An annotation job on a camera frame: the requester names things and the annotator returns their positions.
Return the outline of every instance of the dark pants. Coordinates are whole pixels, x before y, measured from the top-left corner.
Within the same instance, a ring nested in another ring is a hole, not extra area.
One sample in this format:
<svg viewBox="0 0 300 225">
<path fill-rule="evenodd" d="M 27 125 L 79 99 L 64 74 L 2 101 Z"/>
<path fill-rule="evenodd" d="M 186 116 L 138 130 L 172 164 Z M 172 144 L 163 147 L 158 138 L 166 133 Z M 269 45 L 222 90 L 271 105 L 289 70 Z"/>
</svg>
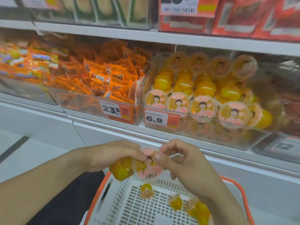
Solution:
<svg viewBox="0 0 300 225">
<path fill-rule="evenodd" d="M 43 207 L 27 225 L 79 225 L 103 178 L 103 171 L 80 175 Z"/>
</svg>

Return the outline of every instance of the white plastic basket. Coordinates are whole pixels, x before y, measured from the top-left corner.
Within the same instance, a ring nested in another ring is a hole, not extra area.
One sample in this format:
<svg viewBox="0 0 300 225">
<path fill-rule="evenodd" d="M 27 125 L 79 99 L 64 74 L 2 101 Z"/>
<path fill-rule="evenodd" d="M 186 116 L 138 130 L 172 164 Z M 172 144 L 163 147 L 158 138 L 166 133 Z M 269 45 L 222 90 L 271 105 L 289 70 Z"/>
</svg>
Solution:
<svg viewBox="0 0 300 225">
<path fill-rule="evenodd" d="M 255 225 L 242 187 L 230 179 L 222 179 L 251 225 Z M 184 204 L 193 196 L 177 179 L 170 178 L 169 171 L 164 171 L 159 180 L 151 183 L 155 195 L 149 200 L 140 198 L 140 188 L 145 183 L 134 176 L 120 182 L 109 172 L 92 201 L 84 225 L 198 225 L 189 214 L 174 211 L 168 204 L 168 199 L 176 193 L 180 194 Z M 108 184 L 110 188 L 101 202 Z"/>
</svg>

